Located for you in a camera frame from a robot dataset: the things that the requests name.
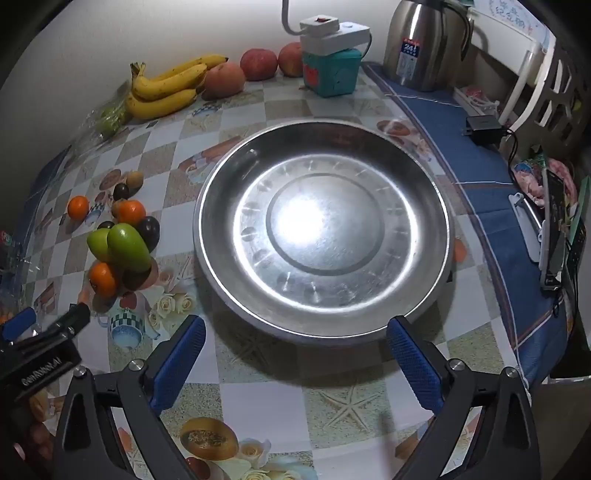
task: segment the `black power adapter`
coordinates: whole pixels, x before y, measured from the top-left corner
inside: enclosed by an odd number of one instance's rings
[[[474,115],[466,117],[466,128],[462,135],[467,135],[476,145],[497,145],[507,135],[493,115]]]

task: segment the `blue gripper pad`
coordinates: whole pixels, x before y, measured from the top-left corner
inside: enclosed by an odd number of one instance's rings
[[[33,325],[36,320],[37,315],[35,315],[35,310],[27,307],[2,325],[2,338],[7,342],[13,342]]]
[[[154,377],[150,407],[157,416],[173,406],[205,343],[205,322],[196,315],[190,317],[193,323]]]
[[[443,407],[443,397],[436,370],[396,318],[388,322],[386,339],[418,402],[437,415]]]

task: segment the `metal bowl rim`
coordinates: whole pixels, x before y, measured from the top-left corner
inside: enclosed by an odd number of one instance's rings
[[[278,337],[282,340],[286,340],[289,342],[297,342],[297,343],[305,343],[307,345],[355,345],[363,342],[370,342],[372,340],[378,340],[384,337],[384,332],[387,325],[380,327],[375,330],[370,330],[368,332],[357,333],[355,335],[345,335],[345,336],[323,336],[323,335],[308,335],[305,333],[295,332],[293,330],[289,330],[283,328],[281,326],[275,325],[270,323],[269,321],[265,320],[262,317],[259,317],[254,312],[247,309],[241,302],[239,302],[232,293],[224,286],[224,284],[220,281],[216,273],[214,272],[211,263],[207,254],[205,253],[205,245],[203,243],[203,236],[202,236],[202,217],[203,217],[203,204],[205,201],[205,197],[207,195],[207,191],[210,189],[211,183],[213,182],[215,175],[217,172],[223,168],[225,163],[228,159],[234,155],[238,150],[240,150],[244,145],[247,145],[251,142],[254,138],[259,137],[263,134],[271,132],[273,130],[287,127],[289,125],[298,125],[298,124],[314,124],[314,123],[322,123],[322,124],[335,124],[335,125],[346,125],[347,127],[355,127],[370,134],[377,135],[385,140],[387,140],[390,144],[395,146],[397,149],[401,150],[402,153],[407,155],[420,169],[421,171],[427,176],[428,180],[431,182],[431,185],[435,189],[437,193],[437,197],[439,198],[439,203],[443,209],[443,215],[445,217],[446,225],[447,225],[447,245],[446,245],[446,254],[441,265],[441,269],[437,278],[431,289],[425,294],[423,299],[417,303],[415,308],[413,308],[410,312],[407,313],[406,318],[409,322],[415,320],[420,314],[422,314],[431,304],[432,301],[430,300],[432,297],[437,298],[439,295],[440,290],[443,288],[444,282],[442,278],[447,278],[449,276],[449,272],[452,267],[452,238],[454,238],[454,226],[453,222],[450,221],[449,218],[449,207],[443,195],[441,194],[441,189],[437,185],[437,182],[433,178],[433,176],[418,162],[409,152],[406,152],[405,149],[401,148],[396,142],[390,139],[386,134],[381,131],[374,131],[364,125],[356,124],[353,122],[348,122],[344,120],[334,120],[334,119],[323,119],[323,118],[314,118],[314,119],[296,119],[291,121],[286,121],[277,125],[272,125],[270,127],[263,128],[258,132],[248,136],[240,143],[236,144],[232,147],[215,165],[215,167],[211,170],[211,172],[207,175],[207,178],[203,182],[203,186],[199,191],[199,196],[197,197],[197,202],[195,204],[195,210],[193,213],[193,243],[195,246],[195,250],[197,253],[197,259],[199,260],[199,264],[209,282],[209,284],[213,287],[214,291],[223,302],[230,307],[230,309],[236,313],[240,318],[246,320],[250,323],[253,327],[263,330],[265,333]]]

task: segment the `green mango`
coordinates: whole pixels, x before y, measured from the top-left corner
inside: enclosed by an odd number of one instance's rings
[[[109,233],[108,228],[99,228],[91,232],[86,238],[86,244],[92,252],[92,254],[102,262],[112,262],[113,256],[109,250],[107,244],[107,234]]]
[[[127,223],[107,230],[107,244],[115,262],[126,270],[142,273],[150,269],[152,259],[138,231]]]

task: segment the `checkered tablecloth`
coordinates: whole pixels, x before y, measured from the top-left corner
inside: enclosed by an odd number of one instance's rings
[[[48,323],[89,288],[86,274],[94,258],[86,237],[99,222],[112,219],[113,186],[126,172],[143,171],[144,186],[134,198],[160,221],[161,239],[152,253],[157,269],[140,290],[115,304],[94,303],[92,321],[77,344],[92,370],[116,371],[134,358],[146,358],[186,314],[202,315],[207,341],[175,406],[161,418],[185,456],[189,453],[178,436],[194,417],[223,420],[243,445],[255,445],[254,459],[239,453],[210,462],[232,480],[258,479],[257,469],[272,480],[391,479],[431,417],[384,343],[326,349],[271,338],[230,312],[211,292],[196,261],[193,211],[214,163],[261,128],[310,117],[379,129],[427,166],[449,197],[455,262],[440,297],[415,326],[446,357],[462,358],[473,369],[498,373],[515,365],[480,240],[450,180],[405,113],[362,72],[352,95],[319,98],[303,88],[301,79],[277,76],[248,83],[230,99],[198,100],[158,121],[128,126],[100,148],[80,157],[67,155],[44,193],[27,246],[26,302]],[[76,195],[85,195],[92,208],[74,228],[64,213]],[[130,312],[141,325],[116,328],[111,320]],[[50,395],[65,394],[68,384],[69,377],[63,377]],[[449,467],[461,462],[475,414]],[[124,415],[116,411],[115,417],[136,472],[149,478]],[[291,469],[291,476],[276,476],[277,468]]]

